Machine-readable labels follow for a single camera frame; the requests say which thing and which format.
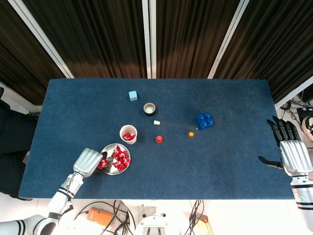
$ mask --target metal plate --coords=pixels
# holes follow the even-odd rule
[[[122,145],[120,143],[109,144],[104,149],[102,149],[101,153],[107,152],[108,153],[107,158],[108,158],[108,157],[112,156],[113,151],[116,149],[117,146],[119,146],[122,151],[126,150],[127,153],[128,153],[129,158],[131,159],[131,154],[128,151],[128,149],[124,145]],[[129,167],[130,164],[131,163],[129,163],[128,166],[124,170],[122,170],[122,171],[119,171],[115,166],[112,165],[112,167],[106,167],[104,172],[106,174],[108,174],[108,175],[118,175],[120,173],[123,173],[125,170],[127,170],[127,168]]]

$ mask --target red bottle cap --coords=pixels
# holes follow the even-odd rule
[[[162,141],[163,141],[163,137],[162,136],[157,136],[156,137],[156,142],[157,143],[162,143]]]

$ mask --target orange device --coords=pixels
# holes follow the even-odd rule
[[[111,213],[97,208],[91,208],[87,215],[88,220],[96,222],[97,224],[101,224],[102,226],[107,226],[111,218]]]

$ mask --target robotic arm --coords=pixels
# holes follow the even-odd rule
[[[49,215],[45,218],[41,215],[34,215],[27,219],[15,220],[0,223],[1,235],[50,235],[56,227],[62,215],[71,209],[71,199],[75,196],[83,179],[93,174],[102,154],[85,148],[74,164],[74,173],[70,174],[58,191],[51,199],[48,208]]]
[[[259,160],[278,169],[284,169],[292,177],[290,183],[295,201],[300,209],[305,223],[313,232],[313,181],[308,179],[308,174],[313,171],[308,150],[301,141],[298,131],[291,122],[273,117],[274,121],[267,120],[271,126],[280,148],[281,161],[268,161],[259,156]]]

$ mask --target light blue cube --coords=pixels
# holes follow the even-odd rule
[[[136,91],[132,91],[132,92],[128,92],[129,93],[129,99],[131,101],[135,101],[135,100],[138,100],[137,98],[137,92]]]

